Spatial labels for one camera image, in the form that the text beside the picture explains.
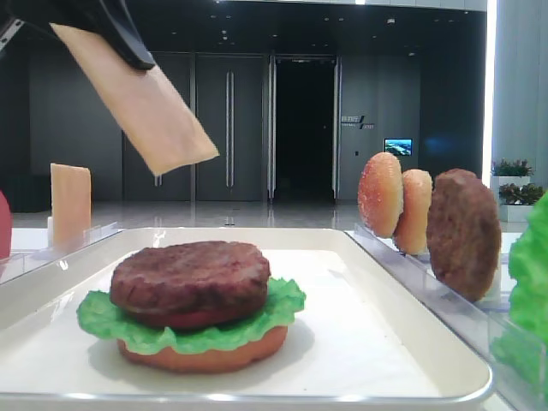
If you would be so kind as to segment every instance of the green lettuce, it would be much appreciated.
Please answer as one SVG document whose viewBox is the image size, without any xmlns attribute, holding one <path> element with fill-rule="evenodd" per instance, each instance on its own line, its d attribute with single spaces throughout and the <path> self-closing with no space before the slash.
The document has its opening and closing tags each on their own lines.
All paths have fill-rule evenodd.
<svg viewBox="0 0 548 411">
<path fill-rule="evenodd" d="M 304 309 L 305 293 L 293 280 L 271 278 L 265 306 L 252 317 L 195 332 L 154 330 L 131 319 L 110 302 L 108 293 L 90 291 L 77 310 L 80 328 L 100 339 L 123 340 L 137 354 L 156 354 L 171 347 L 179 354 L 200 354 L 210 349 L 230 351 L 258 341 L 274 327 L 290 325 Z"/>
<path fill-rule="evenodd" d="M 491 351 L 535 391 L 548 396 L 548 387 L 540 386 L 545 354 L 535 338 L 548 346 L 548 194 L 535 204 L 527 220 L 527 230 L 509 252 L 509 274 L 517 281 L 510 295 L 509 316 L 531 334 L 508 330 L 493 341 Z"/>
</svg>

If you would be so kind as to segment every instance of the potted plant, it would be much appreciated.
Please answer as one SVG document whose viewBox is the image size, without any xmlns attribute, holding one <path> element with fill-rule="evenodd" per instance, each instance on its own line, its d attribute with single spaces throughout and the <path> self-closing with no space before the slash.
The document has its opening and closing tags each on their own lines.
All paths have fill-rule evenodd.
<svg viewBox="0 0 548 411">
<path fill-rule="evenodd" d="M 535 184 L 519 187 L 504 184 L 499 188 L 500 219 L 509 223 L 525 223 L 533 205 L 544 195 L 545 190 Z"/>
<path fill-rule="evenodd" d="M 495 194 L 500 205 L 499 192 L 500 187 L 507 184 L 515 184 L 517 187 L 523 187 L 531 182 L 533 168 L 529 166 L 527 160 L 508 161 L 505 158 L 499 162 L 493 161 L 491 166 L 491 190 Z"/>
</svg>

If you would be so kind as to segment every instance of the screen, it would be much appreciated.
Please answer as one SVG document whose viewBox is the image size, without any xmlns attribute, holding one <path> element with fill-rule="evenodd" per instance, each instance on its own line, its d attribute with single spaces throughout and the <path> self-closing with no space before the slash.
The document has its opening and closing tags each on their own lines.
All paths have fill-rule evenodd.
<svg viewBox="0 0 548 411">
<path fill-rule="evenodd" d="M 386 139 L 384 150 L 395 156 L 410 156 L 413 153 L 413 141 L 411 139 Z"/>
</svg>

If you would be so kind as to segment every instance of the cheese slice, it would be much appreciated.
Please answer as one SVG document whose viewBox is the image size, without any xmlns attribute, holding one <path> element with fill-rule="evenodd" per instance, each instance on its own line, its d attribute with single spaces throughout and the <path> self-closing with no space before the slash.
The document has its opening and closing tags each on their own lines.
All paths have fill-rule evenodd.
<svg viewBox="0 0 548 411">
<path fill-rule="evenodd" d="M 53 247 L 74 251 L 92 227 L 92 176 L 89 169 L 51 164 Z"/>
<path fill-rule="evenodd" d="M 51 27 L 155 176 L 218 156 L 158 65 L 148 71 L 134 69 L 98 34 Z"/>
<path fill-rule="evenodd" d="M 12 219 L 9 204 L 0 191 L 0 260 L 9 257 L 11 251 Z M 0 276 L 2 275 L 2 263 L 0 263 Z"/>
</svg>

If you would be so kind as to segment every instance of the beef patty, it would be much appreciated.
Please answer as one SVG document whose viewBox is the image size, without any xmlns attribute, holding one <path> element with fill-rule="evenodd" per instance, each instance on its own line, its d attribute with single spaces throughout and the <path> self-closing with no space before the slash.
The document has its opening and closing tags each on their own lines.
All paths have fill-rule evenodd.
<svg viewBox="0 0 548 411">
<path fill-rule="evenodd" d="M 474 173 L 450 170 L 436 178 L 426 238 L 436 278 L 469 301 L 481 299 L 497 269 L 502 233 L 495 197 Z"/>
<path fill-rule="evenodd" d="M 229 313 L 232 307 L 254 312 L 265 304 L 270 274 L 268 260 L 252 244 L 202 241 L 144 248 L 114 270 L 110 300 L 141 319 Z"/>
</svg>

